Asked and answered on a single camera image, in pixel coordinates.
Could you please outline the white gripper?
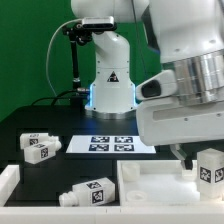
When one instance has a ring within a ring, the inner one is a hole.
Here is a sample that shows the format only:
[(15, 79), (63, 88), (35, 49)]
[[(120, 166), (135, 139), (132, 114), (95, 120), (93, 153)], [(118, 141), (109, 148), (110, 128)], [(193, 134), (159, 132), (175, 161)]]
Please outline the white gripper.
[(137, 108), (138, 133), (145, 145), (171, 145), (184, 170), (192, 159), (181, 144), (224, 139), (224, 101), (183, 107), (174, 97), (143, 101)]

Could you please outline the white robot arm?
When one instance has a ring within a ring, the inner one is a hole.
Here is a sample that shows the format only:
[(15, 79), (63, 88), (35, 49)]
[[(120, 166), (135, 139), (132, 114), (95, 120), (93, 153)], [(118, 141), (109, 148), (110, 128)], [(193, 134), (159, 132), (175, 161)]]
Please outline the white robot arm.
[(144, 24), (162, 71), (136, 88), (143, 143), (168, 145), (188, 169), (186, 143), (224, 139), (224, 0), (71, 0), (80, 18)]

